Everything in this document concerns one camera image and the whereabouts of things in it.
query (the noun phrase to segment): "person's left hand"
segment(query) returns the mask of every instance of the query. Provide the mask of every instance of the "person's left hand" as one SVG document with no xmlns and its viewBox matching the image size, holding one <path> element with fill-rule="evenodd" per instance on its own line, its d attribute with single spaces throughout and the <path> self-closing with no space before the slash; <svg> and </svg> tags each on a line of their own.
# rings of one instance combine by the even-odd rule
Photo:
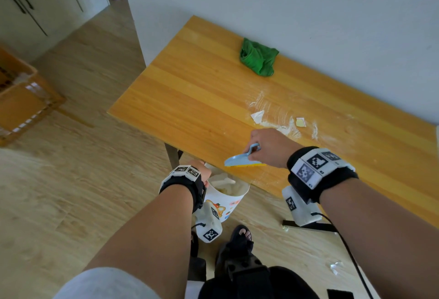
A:
<svg viewBox="0 0 439 299">
<path fill-rule="evenodd" d="M 198 159 L 191 160 L 188 165 L 194 166 L 201 173 L 201 180 L 207 186 L 207 179 L 209 179 L 212 171 L 204 166 L 204 162 Z"/>
</svg>

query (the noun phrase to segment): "wooden table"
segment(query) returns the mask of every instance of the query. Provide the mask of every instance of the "wooden table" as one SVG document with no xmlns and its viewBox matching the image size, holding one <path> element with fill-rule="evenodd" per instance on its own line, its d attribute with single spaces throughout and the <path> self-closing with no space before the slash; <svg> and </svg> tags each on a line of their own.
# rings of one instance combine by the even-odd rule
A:
<svg viewBox="0 0 439 299">
<path fill-rule="evenodd" d="M 251 130 L 284 126 L 288 137 L 329 148 L 370 186 L 439 227 L 434 125 L 282 55 L 274 74 L 260 77 L 240 63 L 241 43 L 193 16 L 108 113 L 276 196 L 288 185 L 286 169 L 223 164 L 243 151 Z M 250 117 L 261 110 L 263 126 Z M 297 117 L 306 127 L 295 127 Z"/>
</svg>

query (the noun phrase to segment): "white t-shirt sleeve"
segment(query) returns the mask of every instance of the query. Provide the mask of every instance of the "white t-shirt sleeve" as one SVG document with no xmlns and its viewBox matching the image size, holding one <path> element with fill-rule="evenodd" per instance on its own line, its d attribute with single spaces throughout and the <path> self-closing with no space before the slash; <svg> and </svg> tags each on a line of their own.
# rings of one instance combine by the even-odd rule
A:
<svg viewBox="0 0 439 299">
<path fill-rule="evenodd" d="M 195 299 L 203 282 L 188 281 L 186 299 Z M 160 299 L 148 285 L 117 268 L 94 268 L 69 280 L 54 299 Z"/>
</svg>

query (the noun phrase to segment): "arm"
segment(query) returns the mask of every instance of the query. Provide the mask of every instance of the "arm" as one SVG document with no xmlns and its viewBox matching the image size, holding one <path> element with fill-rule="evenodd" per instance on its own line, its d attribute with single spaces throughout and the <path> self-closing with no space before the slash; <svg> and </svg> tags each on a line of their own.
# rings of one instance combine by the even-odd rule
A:
<svg viewBox="0 0 439 299">
<path fill-rule="evenodd" d="M 252 131 L 250 160 L 286 168 L 303 146 L 274 129 Z M 323 191 L 320 202 L 383 299 L 436 298 L 439 231 L 358 179 Z"/>
<path fill-rule="evenodd" d="M 210 170 L 200 162 L 203 181 Z M 167 187 L 123 225 L 84 270 L 119 268 L 143 281 L 162 299 L 184 298 L 190 255 L 190 223 L 194 206 L 182 185 Z"/>
</svg>

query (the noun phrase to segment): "bucket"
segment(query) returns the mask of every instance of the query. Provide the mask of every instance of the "bucket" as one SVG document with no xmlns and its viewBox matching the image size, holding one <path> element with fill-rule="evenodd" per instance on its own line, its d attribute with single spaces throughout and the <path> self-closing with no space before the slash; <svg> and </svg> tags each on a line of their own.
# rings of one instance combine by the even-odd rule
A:
<svg viewBox="0 0 439 299">
<path fill-rule="evenodd" d="M 250 184 L 210 164 L 206 163 L 205 166 L 212 171 L 212 175 L 208 179 L 204 200 L 212 202 L 217 208 L 219 220 L 223 222 L 229 218 L 238 203 L 247 194 Z"/>
</svg>

